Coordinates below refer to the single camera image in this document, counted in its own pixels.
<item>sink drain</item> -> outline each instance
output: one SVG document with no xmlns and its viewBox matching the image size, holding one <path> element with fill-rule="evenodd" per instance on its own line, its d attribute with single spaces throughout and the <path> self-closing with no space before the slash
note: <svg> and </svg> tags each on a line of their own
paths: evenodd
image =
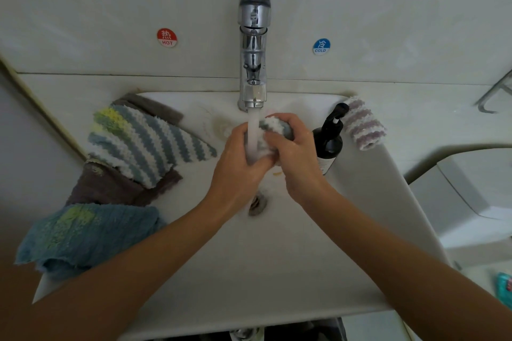
<svg viewBox="0 0 512 341">
<path fill-rule="evenodd" d="M 261 194 L 261 192 L 257 192 L 251 202 L 251 206 L 249 207 L 249 215 L 251 217 L 259 215 L 265 207 L 267 206 L 267 198 Z"/>
</svg>

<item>faucet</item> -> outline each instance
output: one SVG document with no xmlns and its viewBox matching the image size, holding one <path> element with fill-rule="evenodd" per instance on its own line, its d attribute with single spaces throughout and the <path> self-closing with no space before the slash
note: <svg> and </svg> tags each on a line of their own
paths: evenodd
<svg viewBox="0 0 512 341">
<path fill-rule="evenodd" d="M 240 99 L 238 107 L 261 108 L 267 100 L 265 40 L 270 26 L 270 0 L 240 0 Z"/>
</svg>

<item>black soap bottle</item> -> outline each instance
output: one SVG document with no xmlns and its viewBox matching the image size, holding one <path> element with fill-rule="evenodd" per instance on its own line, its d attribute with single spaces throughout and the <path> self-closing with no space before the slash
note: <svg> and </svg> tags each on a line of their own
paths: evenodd
<svg viewBox="0 0 512 341">
<path fill-rule="evenodd" d="M 318 165 L 324 175 L 342 150 L 343 141 L 339 134 L 343 129 L 343 123 L 340 119 L 347 114 L 349 109 L 349 106 L 345 103 L 337 104 L 323 122 L 323 126 L 313 130 Z"/>
</svg>

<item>running water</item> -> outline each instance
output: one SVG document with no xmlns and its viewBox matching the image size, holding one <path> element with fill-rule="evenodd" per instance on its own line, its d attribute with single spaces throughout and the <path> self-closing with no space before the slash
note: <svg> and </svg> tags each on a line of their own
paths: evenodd
<svg viewBox="0 0 512 341">
<path fill-rule="evenodd" d="M 261 108 L 247 108 L 249 125 L 247 129 L 247 163 L 253 164 L 258 160 L 258 128 Z"/>
</svg>

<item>person's left hand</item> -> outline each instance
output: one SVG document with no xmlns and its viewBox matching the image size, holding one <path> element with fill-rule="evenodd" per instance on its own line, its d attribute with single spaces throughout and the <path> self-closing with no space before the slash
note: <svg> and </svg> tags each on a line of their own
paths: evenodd
<svg viewBox="0 0 512 341">
<path fill-rule="evenodd" d="M 244 148 L 246 132 L 247 123 L 233 128 L 204 199 L 219 208 L 226 221 L 253 199 L 263 176 L 277 159 L 275 155 L 268 155 L 249 165 Z"/>
</svg>

